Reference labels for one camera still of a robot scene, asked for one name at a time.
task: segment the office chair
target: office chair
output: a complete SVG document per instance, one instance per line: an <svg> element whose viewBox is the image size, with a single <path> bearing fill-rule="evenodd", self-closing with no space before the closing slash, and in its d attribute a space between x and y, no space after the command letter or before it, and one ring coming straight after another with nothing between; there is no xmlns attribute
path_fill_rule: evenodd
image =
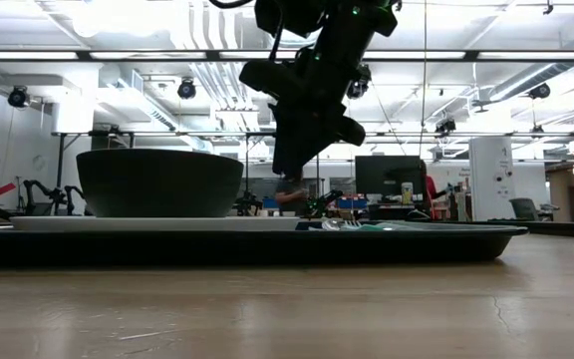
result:
<svg viewBox="0 0 574 359"><path fill-rule="evenodd" d="M510 200L515 217L522 220L540 221L537 207L531 198L514 198Z"/></svg>

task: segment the person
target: person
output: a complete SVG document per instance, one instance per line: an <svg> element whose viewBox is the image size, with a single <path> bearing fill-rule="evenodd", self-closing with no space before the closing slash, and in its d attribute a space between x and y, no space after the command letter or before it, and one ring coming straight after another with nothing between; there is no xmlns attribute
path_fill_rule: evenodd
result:
<svg viewBox="0 0 574 359"><path fill-rule="evenodd" d="M450 187L450 184L448 184L448 187L446 189L437 191L437 189L435 188L435 181L431 176L427 174L427 163L425 163L425 161L421 161L421 172L423 178L425 178L425 203L427 204L427 207L430 209L431 218L435 218L435 213L433 210L433 200L438 199L441 196L445 195L447 193L447 188Z"/></svg>
<svg viewBox="0 0 574 359"><path fill-rule="evenodd" d="M302 188L302 180L302 170L280 180L276 187L276 202L278 202L281 215L287 211L296 212L296 216L306 214L307 193Z"/></svg>

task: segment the black robotic arm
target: black robotic arm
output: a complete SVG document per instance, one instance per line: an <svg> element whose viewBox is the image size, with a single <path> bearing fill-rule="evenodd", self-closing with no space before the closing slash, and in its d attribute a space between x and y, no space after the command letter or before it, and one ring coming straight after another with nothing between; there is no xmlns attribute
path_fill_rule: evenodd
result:
<svg viewBox="0 0 574 359"><path fill-rule="evenodd" d="M224 3L227 9L251 1ZM250 61L240 81L277 100L270 109L276 119L273 171L292 176L326 149L344 141L356 146L365 130L344 116L342 101L356 82L369 82L361 62L375 33L390 36L398 22L392 0L256 0L257 26L275 36L272 54L283 29L306 37L321 29L313 48L300 49L294 61Z"/></svg>
<svg viewBox="0 0 574 359"><path fill-rule="evenodd" d="M35 196L33 195L32 192L33 186L36 186L41 191L41 193L44 194L44 196L49 198L53 205L59 206L59 204L66 203L64 199L65 195L60 189L54 188L50 190L36 179L24 180L24 187L26 188L26 197L27 197L26 200L27 215L32 215L35 208L37 207L37 205L35 204Z"/></svg>

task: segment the wooden table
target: wooden table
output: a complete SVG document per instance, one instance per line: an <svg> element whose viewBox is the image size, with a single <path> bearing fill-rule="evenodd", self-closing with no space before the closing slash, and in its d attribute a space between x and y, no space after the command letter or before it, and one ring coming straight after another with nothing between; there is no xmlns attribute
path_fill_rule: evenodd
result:
<svg viewBox="0 0 574 359"><path fill-rule="evenodd" d="M0 358L574 358L574 239L473 265L0 272Z"/></svg>

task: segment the wire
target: wire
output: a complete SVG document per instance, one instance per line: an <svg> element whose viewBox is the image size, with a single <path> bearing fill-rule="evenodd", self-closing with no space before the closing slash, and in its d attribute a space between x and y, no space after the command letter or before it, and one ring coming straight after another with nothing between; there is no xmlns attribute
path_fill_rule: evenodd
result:
<svg viewBox="0 0 574 359"><path fill-rule="evenodd" d="M232 2L221 2L219 0L209 0L209 3L211 3L212 5L214 5L215 7L219 8L219 9L235 9L237 7L241 7L243 5L247 5L250 2L252 2L253 0L236 0L236 1L232 1Z"/></svg>
<svg viewBox="0 0 574 359"><path fill-rule="evenodd" d="M4 153L4 163L2 168L6 169L8 165L8 150L10 150L10 138L12 137L12 124L15 120L15 108L11 108L11 115L10 115L10 127L8 128L8 141L6 142L6 152Z"/></svg>
<svg viewBox="0 0 574 359"><path fill-rule="evenodd" d="M285 19L283 15L283 10L280 7L278 1L276 1L278 8L280 9L280 20L278 21L278 28L276 29L276 35L274 36L274 46L271 48L271 53L269 53L269 61L276 61L276 54L278 53L278 47L280 46L280 38L283 35L283 29L285 28Z"/></svg>
<svg viewBox="0 0 574 359"><path fill-rule="evenodd" d="M428 17L429 3L425 0L425 64L424 64L424 78L423 78L423 114L420 121L420 148L418 149L418 156L423 155L423 135L425 134L425 110L427 104L427 49L428 49L428 31L429 31L429 17Z"/></svg>
<svg viewBox="0 0 574 359"><path fill-rule="evenodd" d="M380 105L380 109L383 111L383 115L385 115L385 120L387 120L387 123L389 124L389 128L391 129L391 132L394 133L394 137L396 138L396 142L398 143L398 146L400 146L400 149L403 151L403 154L406 156L407 152L405 151L405 147L403 147L402 142L400 142L400 139L398 139L398 135L396 134L396 130L394 130L394 126L391 124L391 121L389 120L389 116L387 116L387 111L385 111L385 106L383 106L383 102L380 100L380 96L378 95L378 89L376 89L376 84L374 84L374 82L371 82L371 86L374 88L374 91L376 92L376 99L378 99L378 104Z"/></svg>

